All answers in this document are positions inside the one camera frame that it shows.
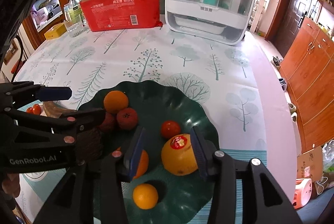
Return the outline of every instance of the red apple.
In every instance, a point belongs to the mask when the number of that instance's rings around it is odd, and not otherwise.
[[[119,111],[116,119],[122,130],[132,130],[138,123],[137,112],[132,108],[125,108]]]
[[[102,122],[101,125],[97,126],[97,128],[104,133],[112,132],[115,128],[115,124],[116,124],[115,117],[112,114],[106,112],[106,117],[104,121]]]

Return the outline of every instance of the fruit sticker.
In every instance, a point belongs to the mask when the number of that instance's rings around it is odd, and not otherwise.
[[[187,142],[187,138],[185,138],[183,135],[180,135],[172,139],[170,146],[172,149],[182,149],[187,144]]]

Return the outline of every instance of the pink stool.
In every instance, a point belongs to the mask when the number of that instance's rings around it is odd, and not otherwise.
[[[295,196],[293,197],[293,207],[295,209],[305,206],[312,194],[312,180],[311,179],[297,179]]]

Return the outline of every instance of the yellow box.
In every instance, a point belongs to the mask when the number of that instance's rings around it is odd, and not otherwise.
[[[59,23],[50,28],[45,34],[46,40],[54,39],[60,37],[66,32],[66,27],[64,23]]]

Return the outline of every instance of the orange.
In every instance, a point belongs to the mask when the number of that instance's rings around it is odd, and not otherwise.
[[[198,167],[190,134],[179,134],[169,139],[161,150],[161,161],[167,171],[177,176],[196,171]]]
[[[122,91],[110,91],[103,100],[104,108],[108,113],[117,114],[129,105],[128,97]]]
[[[141,175],[144,175],[144,173],[148,169],[148,154],[147,152],[143,149],[142,154],[140,155],[140,160],[137,168],[137,173],[133,177],[133,179],[139,178]]]
[[[133,189],[132,198],[140,209],[147,210],[156,206],[159,196],[153,185],[142,183]]]

